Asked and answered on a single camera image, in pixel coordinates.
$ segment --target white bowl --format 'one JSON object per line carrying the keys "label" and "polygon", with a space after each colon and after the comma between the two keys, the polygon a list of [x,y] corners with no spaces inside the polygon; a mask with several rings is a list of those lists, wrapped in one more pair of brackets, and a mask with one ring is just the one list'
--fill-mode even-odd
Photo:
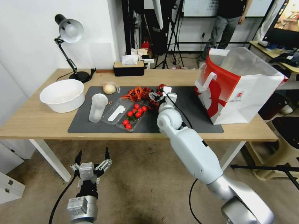
{"label": "white bowl", "polygon": [[40,100],[55,112],[66,113],[83,104],[83,90],[84,85],[78,80],[61,80],[44,88],[40,93]]}

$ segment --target onion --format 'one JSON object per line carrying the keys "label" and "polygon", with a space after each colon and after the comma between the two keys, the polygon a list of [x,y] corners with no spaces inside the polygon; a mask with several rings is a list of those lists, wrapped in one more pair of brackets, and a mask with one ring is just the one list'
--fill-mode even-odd
{"label": "onion", "polygon": [[104,91],[104,93],[106,93],[108,95],[113,94],[116,91],[116,87],[112,84],[107,83],[107,84],[104,84],[103,91]]}

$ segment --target black mat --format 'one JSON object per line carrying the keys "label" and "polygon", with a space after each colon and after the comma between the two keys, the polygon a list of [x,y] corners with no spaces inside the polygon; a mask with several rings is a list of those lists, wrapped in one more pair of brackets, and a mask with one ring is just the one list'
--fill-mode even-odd
{"label": "black mat", "polygon": [[[116,102],[122,95],[129,92],[130,89],[134,89],[134,86],[122,86],[120,93],[113,93],[107,95],[109,101]],[[193,86],[175,86],[172,88],[172,92],[178,95],[176,101],[178,107],[186,114],[190,120],[193,129],[198,133],[223,133],[221,125],[213,125],[208,117],[205,109],[203,108],[200,100],[194,92]],[[103,87],[91,86],[86,95],[85,101],[81,107],[79,107],[69,129],[69,133],[126,133],[126,130],[122,130],[116,126],[110,126],[103,122],[93,123],[88,120],[89,111],[91,107],[91,97],[94,94],[103,93]],[[107,105],[103,115],[113,106]],[[149,110],[145,117],[138,123],[133,133],[160,133],[156,124],[158,112],[156,110]],[[181,114],[183,121],[188,125],[186,119]]]}

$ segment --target monitor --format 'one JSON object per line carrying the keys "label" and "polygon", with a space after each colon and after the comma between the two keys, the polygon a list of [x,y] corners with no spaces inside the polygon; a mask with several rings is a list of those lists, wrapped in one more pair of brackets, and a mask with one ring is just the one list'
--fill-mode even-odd
{"label": "monitor", "polygon": [[299,47],[298,0],[285,0],[263,40],[286,47]]}

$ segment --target white table leg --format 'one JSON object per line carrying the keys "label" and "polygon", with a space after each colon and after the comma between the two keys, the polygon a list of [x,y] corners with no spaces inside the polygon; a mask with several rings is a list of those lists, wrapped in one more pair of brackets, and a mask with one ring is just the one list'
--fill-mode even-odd
{"label": "white table leg", "polygon": [[69,181],[71,175],[62,165],[47,143],[42,139],[29,139],[29,141],[35,146],[35,148],[42,154],[42,156],[48,161],[48,163],[56,170],[56,172],[62,177],[64,181]]}
{"label": "white table leg", "polygon": [[238,154],[245,143],[246,142],[233,142],[230,145],[230,147],[227,149],[227,151],[219,161],[222,171],[227,168],[227,166],[231,163],[233,158]]}

